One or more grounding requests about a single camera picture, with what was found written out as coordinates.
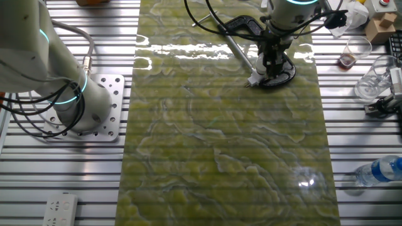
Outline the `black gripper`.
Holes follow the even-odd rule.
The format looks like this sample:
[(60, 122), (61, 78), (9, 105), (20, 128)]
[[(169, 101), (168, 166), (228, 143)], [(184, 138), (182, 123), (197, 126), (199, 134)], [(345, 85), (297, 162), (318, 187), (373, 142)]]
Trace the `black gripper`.
[(292, 43), (291, 36), (280, 37), (271, 31), (260, 32), (262, 40), (258, 41), (258, 54), (263, 54), (265, 59), (266, 76), (271, 78), (272, 63), (270, 60), (275, 59), (273, 65), (273, 77), (276, 78), (282, 71), (283, 61), (279, 58)]

